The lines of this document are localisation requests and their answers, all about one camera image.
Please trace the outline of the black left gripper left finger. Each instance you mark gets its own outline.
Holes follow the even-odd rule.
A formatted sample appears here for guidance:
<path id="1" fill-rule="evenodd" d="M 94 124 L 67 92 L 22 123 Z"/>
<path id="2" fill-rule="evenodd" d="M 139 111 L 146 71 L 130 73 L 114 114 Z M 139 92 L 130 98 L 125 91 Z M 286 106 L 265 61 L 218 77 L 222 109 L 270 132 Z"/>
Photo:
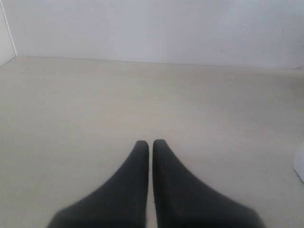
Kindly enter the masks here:
<path id="1" fill-rule="evenodd" d="M 144 228 L 149 146 L 137 141 L 121 167 L 102 186 L 57 212 L 50 228 Z"/>

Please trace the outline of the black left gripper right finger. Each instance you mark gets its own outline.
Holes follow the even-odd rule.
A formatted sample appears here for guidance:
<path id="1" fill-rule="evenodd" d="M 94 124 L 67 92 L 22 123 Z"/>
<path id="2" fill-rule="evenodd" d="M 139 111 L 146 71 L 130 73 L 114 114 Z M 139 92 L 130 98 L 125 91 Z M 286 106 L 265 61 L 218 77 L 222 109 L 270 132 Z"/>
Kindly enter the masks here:
<path id="1" fill-rule="evenodd" d="M 193 175 L 165 140 L 153 143 L 153 194 L 160 228 L 263 228 L 248 208 Z"/>

